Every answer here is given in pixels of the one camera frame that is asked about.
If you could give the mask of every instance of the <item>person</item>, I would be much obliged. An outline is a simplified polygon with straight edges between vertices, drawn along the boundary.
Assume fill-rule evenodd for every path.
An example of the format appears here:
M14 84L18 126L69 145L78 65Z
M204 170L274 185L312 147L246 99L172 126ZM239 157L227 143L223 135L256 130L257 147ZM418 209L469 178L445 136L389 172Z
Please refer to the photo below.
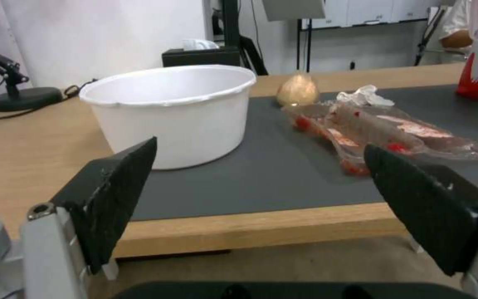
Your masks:
M472 0L456 0L442 26L440 43L446 49L468 49L473 40L470 37L470 11Z

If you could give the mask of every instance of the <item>black mat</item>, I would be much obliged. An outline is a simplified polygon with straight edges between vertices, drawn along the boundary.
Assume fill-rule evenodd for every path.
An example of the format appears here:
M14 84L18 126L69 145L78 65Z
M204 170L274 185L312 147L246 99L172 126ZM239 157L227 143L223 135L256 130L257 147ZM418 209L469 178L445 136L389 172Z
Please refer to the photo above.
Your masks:
M478 102L455 86L384 89L423 121L478 141ZM334 98L335 93L322 95ZM478 163L453 167L478 186ZM343 174L332 146L292 128L273 99L250 100L243 143L197 167L152 172L133 220L267 212L383 201L369 178Z

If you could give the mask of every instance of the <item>white cabinet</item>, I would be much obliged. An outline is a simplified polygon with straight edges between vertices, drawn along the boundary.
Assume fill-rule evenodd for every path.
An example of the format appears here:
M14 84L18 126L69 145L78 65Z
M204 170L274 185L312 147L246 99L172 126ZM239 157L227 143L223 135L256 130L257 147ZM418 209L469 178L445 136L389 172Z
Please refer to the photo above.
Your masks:
M313 19L313 28L329 28L346 26L348 0L325 0L325 19ZM302 29L307 29L307 20L302 21Z
M349 0L348 25L373 25L390 22L393 1Z
M394 0L390 22L427 19L427 9L436 0Z

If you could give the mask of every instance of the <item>wooden table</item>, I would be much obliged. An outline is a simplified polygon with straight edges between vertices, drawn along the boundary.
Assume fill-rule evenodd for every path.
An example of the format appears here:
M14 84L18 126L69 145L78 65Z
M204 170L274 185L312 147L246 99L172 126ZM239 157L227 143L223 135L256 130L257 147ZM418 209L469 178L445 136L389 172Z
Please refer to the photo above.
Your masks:
M457 83L462 64L317 74L322 92ZM275 95L288 76L262 76L252 97ZM77 99L0 120L0 220L12 238L87 161L112 152L91 109ZM116 257L251 248L403 233L385 203L129 223Z

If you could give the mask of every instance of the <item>desk lamp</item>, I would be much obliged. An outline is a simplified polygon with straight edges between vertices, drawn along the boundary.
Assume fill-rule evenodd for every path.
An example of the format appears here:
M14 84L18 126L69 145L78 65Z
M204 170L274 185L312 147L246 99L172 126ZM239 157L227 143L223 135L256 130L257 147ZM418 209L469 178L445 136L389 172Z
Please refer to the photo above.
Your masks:
M20 73L20 64L0 54L0 75L5 80L6 93L0 94L0 112L38 109L62 100L54 87L36 87L18 90L16 85L29 81Z
M311 62L312 19L325 19L324 1L322 0L263 0L269 21L298 20L296 38L296 69L300 69L300 30L301 19L309 19L307 27L307 72Z

